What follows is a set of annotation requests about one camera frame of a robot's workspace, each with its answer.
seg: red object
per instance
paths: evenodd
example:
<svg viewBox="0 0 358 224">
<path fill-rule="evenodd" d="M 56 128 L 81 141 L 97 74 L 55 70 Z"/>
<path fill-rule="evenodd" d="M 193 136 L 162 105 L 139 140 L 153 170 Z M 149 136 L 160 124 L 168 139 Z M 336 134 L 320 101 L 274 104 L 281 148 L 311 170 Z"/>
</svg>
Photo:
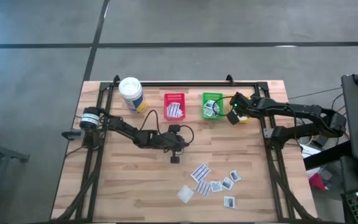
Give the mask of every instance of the red object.
<svg viewBox="0 0 358 224">
<path fill-rule="evenodd" d="M 312 175 L 310 177 L 309 183 L 310 183 L 310 185 L 312 185 L 313 187 L 316 187 L 317 189 L 326 190 L 326 188 L 324 187 L 324 184 L 323 184 L 323 180 L 321 179 L 320 175 L 317 173 L 315 173 L 314 175 Z"/>
<path fill-rule="evenodd" d="M 179 109 L 182 110 L 183 116 L 180 118 L 168 117 L 167 108 L 171 103 L 180 103 Z M 186 118 L 186 105 L 185 105 L 185 94 L 184 93 L 166 93 L 164 94 L 164 118 L 169 121 L 181 120 Z"/>
</svg>

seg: green plastic container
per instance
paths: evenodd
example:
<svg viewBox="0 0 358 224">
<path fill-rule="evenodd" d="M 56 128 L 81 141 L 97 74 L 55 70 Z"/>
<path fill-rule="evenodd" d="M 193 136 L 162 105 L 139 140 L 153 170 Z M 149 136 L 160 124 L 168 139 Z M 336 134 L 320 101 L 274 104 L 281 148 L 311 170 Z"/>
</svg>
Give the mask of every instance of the green plastic container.
<svg viewBox="0 0 358 224">
<path fill-rule="evenodd" d="M 203 104 L 201 105 L 201 114 L 203 115 L 204 119 L 222 119 L 223 116 L 207 116 L 204 114 L 204 105 L 208 100 L 217 101 L 218 99 L 222 98 L 222 93 L 203 93 Z M 224 114 L 224 108 L 223 108 L 223 100 L 219 100 L 216 102 L 216 104 L 219 107 L 219 114 Z"/>
</svg>

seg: concrete floor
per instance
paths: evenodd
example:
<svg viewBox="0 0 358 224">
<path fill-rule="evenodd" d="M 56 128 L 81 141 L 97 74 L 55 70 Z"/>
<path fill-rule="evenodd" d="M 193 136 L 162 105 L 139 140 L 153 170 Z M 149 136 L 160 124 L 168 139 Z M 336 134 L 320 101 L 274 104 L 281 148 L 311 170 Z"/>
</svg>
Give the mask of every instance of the concrete floor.
<svg viewBox="0 0 358 224">
<path fill-rule="evenodd" d="M 103 0 L 0 1 L 0 44 L 92 43 Z M 100 42 L 358 42 L 355 0 L 111 0 Z M 0 223 L 49 218 L 89 49 L 0 49 L 0 145 L 12 162 Z M 289 97 L 339 87 L 358 47 L 99 49 L 90 80 L 284 80 Z M 340 90 L 291 100 L 326 105 Z M 340 108 L 343 101 L 336 102 Z M 319 216 L 338 220 L 316 197 Z"/>
</svg>

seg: wooden tabletop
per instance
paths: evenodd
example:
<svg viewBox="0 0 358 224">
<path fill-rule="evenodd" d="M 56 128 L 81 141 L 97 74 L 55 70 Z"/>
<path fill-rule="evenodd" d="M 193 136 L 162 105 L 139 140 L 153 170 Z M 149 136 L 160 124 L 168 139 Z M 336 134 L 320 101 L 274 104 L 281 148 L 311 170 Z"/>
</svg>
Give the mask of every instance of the wooden tabletop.
<svg viewBox="0 0 358 224">
<path fill-rule="evenodd" d="M 287 102 L 284 82 L 268 82 L 270 97 Z M 100 82 L 84 82 L 76 111 L 81 116 L 83 109 L 95 106 Z M 275 208 L 270 186 L 269 171 L 262 140 L 260 121 L 231 125 L 222 120 L 205 120 L 201 115 L 204 92 L 223 93 L 231 96 L 235 92 L 243 95 L 254 93 L 252 87 L 144 87 L 147 111 L 130 114 L 118 88 L 114 89 L 110 113 L 122 116 L 124 121 L 140 127 L 150 110 L 158 112 L 161 132 L 169 124 L 187 124 L 195 132 L 195 139 L 180 156 L 179 164 L 171 164 L 171 153 L 162 150 L 139 149 L 132 141 L 112 131 L 108 132 L 99 180 L 98 196 L 94 211 L 94 222 L 254 222 L 275 221 Z M 183 121 L 167 121 L 163 117 L 165 93 L 185 93 L 186 118 Z M 276 116 L 277 125 L 293 126 L 293 118 Z M 74 128 L 80 119 L 76 118 Z M 155 116 L 148 118 L 145 129 L 155 129 Z M 186 141 L 191 133 L 183 129 L 180 133 Z M 80 147 L 81 141 L 70 142 L 68 152 Z M 81 149 L 65 160 L 52 218 L 58 217 L 69 206 L 80 189 L 86 150 Z M 314 202 L 306 176 L 299 147 L 283 149 L 285 168 L 291 191 L 307 211 L 316 216 Z M 197 183 L 190 174 L 205 163 L 211 173 L 207 181 L 223 180 L 237 169 L 242 180 L 236 182 L 231 191 L 210 193 L 207 197 L 195 192 L 185 204 L 177 198 L 183 185 L 195 191 Z M 285 202 L 281 194 L 283 210 Z M 234 196 L 236 208 L 223 207 L 223 197 Z"/>
</svg>

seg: red basket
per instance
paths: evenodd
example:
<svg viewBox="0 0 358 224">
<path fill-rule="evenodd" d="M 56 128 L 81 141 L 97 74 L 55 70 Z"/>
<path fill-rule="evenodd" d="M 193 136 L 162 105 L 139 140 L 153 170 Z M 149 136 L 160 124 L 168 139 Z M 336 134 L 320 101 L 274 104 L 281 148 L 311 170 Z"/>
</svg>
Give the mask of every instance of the red basket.
<svg viewBox="0 0 358 224">
<path fill-rule="evenodd" d="M 180 103 L 179 109 L 182 110 L 183 116 L 180 118 L 170 118 L 168 117 L 167 108 L 171 103 Z M 164 118 L 173 121 L 181 120 L 186 118 L 186 105 L 185 105 L 185 94 L 184 93 L 166 93 L 164 94 Z"/>
</svg>

